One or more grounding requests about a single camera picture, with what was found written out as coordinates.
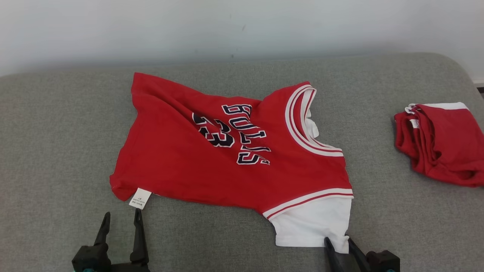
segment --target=white fabric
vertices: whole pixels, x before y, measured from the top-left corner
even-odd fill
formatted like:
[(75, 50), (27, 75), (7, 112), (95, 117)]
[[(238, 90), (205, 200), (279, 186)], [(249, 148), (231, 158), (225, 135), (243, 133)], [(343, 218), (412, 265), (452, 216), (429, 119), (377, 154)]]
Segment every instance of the white fabric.
[[(415, 108), (417, 104), (410, 104), (408, 107), (405, 107), (405, 111), (409, 114), (415, 114), (415, 112), (413, 112), (413, 108)], [(456, 102), (456, 103), (434, 103), (434, 104), (422, 104), (424, 106), (429, 106), (429, 107), (438, 107), (438, 108), (443, 108), (443, 109), (466, 109), (466, 110), (469, 110), (467, 108), (467, 106), (462, 103), (462, 102)]]
[(311, 138), (316, 138), (319, 136), (318, 127), (316, 126), (316, 123), (314, 123), (313, 120), (306, 118), (304, 119), (304, 123), (306, 124), (307, 132)]
[(348, 229), (351, 198), (321, 198), (287, 210), (270, 219), (278, 246), (324, 247), (329, 237), (334, 250), (348, 253)]
[(443, 108), (443, 109), (467, 109), (467, 106), (462, 103), (462, 102), (456, 102), (456, 103), (437, 103), (437, 104), (423, 104), (424, 106), (429, 106), (429, 107), (438, 107), (438, 108)]
[(417, 119), (410, 119), (413, 128), (420, 128), (419, 121)]

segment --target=gray fabric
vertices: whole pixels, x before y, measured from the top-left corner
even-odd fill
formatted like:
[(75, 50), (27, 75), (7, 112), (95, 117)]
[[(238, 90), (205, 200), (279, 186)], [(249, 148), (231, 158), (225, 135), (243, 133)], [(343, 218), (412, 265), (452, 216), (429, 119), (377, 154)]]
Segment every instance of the gray fabric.
[[(484, 127), (484, 100), (463, 69), (421, 53), (0, 78), (0, 271), (71, 271), (106, 211), (108, 254), (128, 261), (134, 209), (108, 176), (136, 117), (135, 71), (258, 99), (310, 81), (319, 139), (345, 153), (355, 195), (348, 234), (359, 247), (392, 251), (402, 271), (484, 267), (483, 189), (417, 174), (393, 146), (393, 115), (409, 103), (461, 101)], [(273, 227), (251, 210), (152, 196), (143, 217), (151, 271), (329, 271), (323, 249), (275, 246)]]

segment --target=basketball jersey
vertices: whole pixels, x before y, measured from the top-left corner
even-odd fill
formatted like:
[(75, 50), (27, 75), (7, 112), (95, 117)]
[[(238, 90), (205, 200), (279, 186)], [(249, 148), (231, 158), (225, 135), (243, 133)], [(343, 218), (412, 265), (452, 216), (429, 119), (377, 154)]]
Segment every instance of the basketball jersey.
[(410, 104), (395, 121), (395, 145), (415, 171), (461, 186), (484, 186), (484, 135), (465, 104)]
[(127, 200), (137, 188), (199, 203), (251, 208), (270, 220), (280, 246), (348, 252), (353, 193), (341, 149), (315, 140), (304, 82), (262, 101), (206, 95), (136, 73), (137, 118), (110, 177)]

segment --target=care label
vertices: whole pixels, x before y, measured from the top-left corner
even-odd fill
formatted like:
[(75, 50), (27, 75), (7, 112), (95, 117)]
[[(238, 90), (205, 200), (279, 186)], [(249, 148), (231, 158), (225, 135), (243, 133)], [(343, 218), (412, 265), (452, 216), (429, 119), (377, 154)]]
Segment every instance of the care label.
[(151, 196), (151, 192), (138, 188), (135, 195), (129, 202), (129, 205), (135, 208), (143, 209), (146, 205), (146, 202), (148, 201), (148, 198), (150, 198), (150, 196)]
[(418, 119), (410, 119), (413, 128), (420, 128)]

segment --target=black clamp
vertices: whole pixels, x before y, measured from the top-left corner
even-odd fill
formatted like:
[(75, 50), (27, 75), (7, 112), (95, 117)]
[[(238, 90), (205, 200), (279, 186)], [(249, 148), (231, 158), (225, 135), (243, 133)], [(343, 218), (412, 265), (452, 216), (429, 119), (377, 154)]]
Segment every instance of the black clamp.
[(129, 263), (111, 264), (107, 256), (108, 245), (106, 236), (109, 233), (111, 213), (104, 215), (103, 222), (97, 233), (96, 241), (92, 246), (81, 246), (74, 259), (72, 266), (75, 272), (150, 272), (148, 269), (148, 249), (146, 247), (145, 230), (141, 210), (135, 211), (135, 243), (133, 252), (129, 256)]
[[(349, 253), (352, 254), (360, 271), (362, 272), (400, 272), (400, 258), (388, 250), (380, 253), (374, 251), (368, 252), (366, 255), (359, 249), (351, 238), (348, 239)], [(333, 244), (328, 237), (324, 238), (324, 246), (326, 247), (326, 255), (328, 256), (330, 268), (332, 272), (344, 272), (339, 263)]]

